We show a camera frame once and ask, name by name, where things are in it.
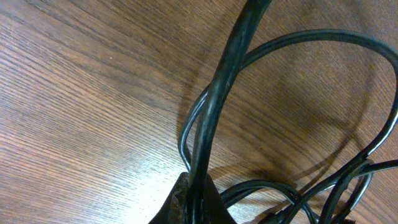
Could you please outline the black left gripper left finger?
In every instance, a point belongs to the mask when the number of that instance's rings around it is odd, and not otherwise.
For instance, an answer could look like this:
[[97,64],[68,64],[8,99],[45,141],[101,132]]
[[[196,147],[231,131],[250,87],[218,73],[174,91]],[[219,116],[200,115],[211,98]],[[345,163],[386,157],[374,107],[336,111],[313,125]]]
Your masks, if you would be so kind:
[[163,206],[149,224],[185,224],[187,223],[187,209],[185,206],[188,191],[189,174],[182,172]]

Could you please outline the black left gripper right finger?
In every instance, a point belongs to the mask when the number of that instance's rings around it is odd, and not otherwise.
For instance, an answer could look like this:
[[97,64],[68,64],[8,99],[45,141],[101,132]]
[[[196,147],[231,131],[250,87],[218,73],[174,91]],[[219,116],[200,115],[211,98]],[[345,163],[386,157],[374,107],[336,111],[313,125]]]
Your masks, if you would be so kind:
[[207,175],[203,194],[205,215],[211,224],[236,224],[223,203],[212,178]]

